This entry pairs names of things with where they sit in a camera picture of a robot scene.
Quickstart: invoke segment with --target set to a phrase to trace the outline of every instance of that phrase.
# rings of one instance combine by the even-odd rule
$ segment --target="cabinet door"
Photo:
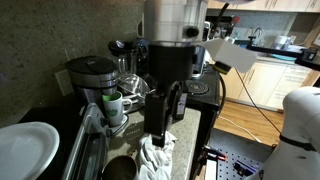
[[[270,4],[272,3],[272,0],[258,0],[258,1],[252,1],[247,4],[241,4],[237,6],[238,10],[261,10],[265,11],[268,10],[270,7]]]
[[[285,93],[285,92],[274,91],[267,103],[267,106],[283,110],[282,103],[283,103],[284,97],[286,97],[287,94],[288,93]]]
[[[242,82],[234,68],[232,68],[227,75],[221,74],[224,83],[226,84],[226,97],[231,99],[238,99],[242,90]],[[222,95],[222,87],[220,86],[220,95]]]
[[[208,9],[222,9],[225,3],[215,1],[215,0],[209,0],[208,1]],[[237,5],[229,4],[227,9],[237,9]]]
[[[270,11],[294,11],[305,12],[309,0],[272,0]]]
[[[245,86],[256,104],[266,105],[287,65],[256,63],[247,73]],[[251,102],[243,89],[240,100]]]
[[[306,12],[320,12],[320,0],[310,0]]]
[[[292,90],[303,86],[310,72],[311,69],[309,68],[289,65],[275,90],[289,93]]]

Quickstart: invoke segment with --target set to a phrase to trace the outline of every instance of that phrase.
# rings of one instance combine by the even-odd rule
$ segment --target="drawer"
[[[292,90],[303,86],[307,77],[308,77],[307,74],[284,73],[278,85],[276,86],[275,90],[289,93]]]
[[[283,109],[282,102],[287,94],[285,92],[274,91],[266,105],[276,109]]]
[[[306,74],[308,75],[311,72],[311,69],[303,67],[303,66],[297,66],[297,65],[288,65],[285,73],[290,74]]]

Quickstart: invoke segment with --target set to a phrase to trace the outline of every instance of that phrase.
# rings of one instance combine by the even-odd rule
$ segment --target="wooden floor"
[[[284,117],[283,113],[262,109],[261,111],[281,131]],[[265,117],[263,117],[263,115],[261,115],[261,113],[255,107],[226,101],[219,117],[227,118],[238,126],[246,128],[258,139],[260,139],[263,144],[271,146],[272,144],[277,144],[279,142],[278,131],[266,120]],[[214,127],[254,140],[247,132],[222,118],[218,118],[216,120]],[[204,176],[205,167],[202,168],[201,174],[196,178],[196,180],[204,180]]]

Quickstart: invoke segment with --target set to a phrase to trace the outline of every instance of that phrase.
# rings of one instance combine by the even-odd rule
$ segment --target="black power cord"
[[[226,90],[226,84],[225,84],[220,73],[219,73],[219,79],[220,79],[220,83],[221,83],[221,87],[222,87],[222,97],[221,97],[221,103],[220,103],[220,108],[219,108],[219,114],[220,114],[222,112],[224,103],[226,102],[227,90]]]
[[[262,114],[262,116],[263,116],[264,118],[266,118],[266,120],[268,120],[268,121],[270,122],[270,124],[279,132],[279,134],[281,134],[281,131],[280,131],[280,130],[274,125],[274,123],[260,110],[260,108],[256,105],[256,103],[254,103],[254,101],[252,100],[252,98],[251,98],[251,96],[250,96],[250,94],[249,94],[249,91],[248,91],[247,87],[245,86],[245,84],[244,84],[244,82],[243,82],[243,80],[242,80],[242,78],[241,78],[238,70],[236,70],[236,72],[237,72],[237,74],[238,74],[238,76],[239,76],[239,78],[240,78],[240,80],[241,80],[241,83],[242,83],[242,85],[243,85],[244,90],[245,90],[246,93],[248,94],[249,99],[250,99],[250,101],[252,102],[252,104],[254,105],[254,107],[255,107],[256,109],[258,109],[258,111]]]

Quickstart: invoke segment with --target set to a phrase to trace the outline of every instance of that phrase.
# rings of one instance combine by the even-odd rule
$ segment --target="granite backsplash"
[[[55,73],[68,58],[108,57],[109,41],[133,40],[143,0],[3,0],[0,127],[63,97]]]

